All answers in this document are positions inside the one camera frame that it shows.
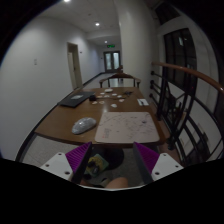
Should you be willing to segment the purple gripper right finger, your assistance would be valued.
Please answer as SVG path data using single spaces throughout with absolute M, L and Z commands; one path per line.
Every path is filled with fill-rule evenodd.
M 159 159 L 159 154 L 137 142 L 133 144 L 133 152 L 143 182 L 145 184 L 152 183 L 151 174 Z

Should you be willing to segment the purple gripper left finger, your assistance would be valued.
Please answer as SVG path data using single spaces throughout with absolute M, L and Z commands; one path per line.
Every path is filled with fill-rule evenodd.
M 73 171 L 72 182 L 79 184 L 91 156 L 92 143 L 85 143 L 66 154 L 68 163 Z

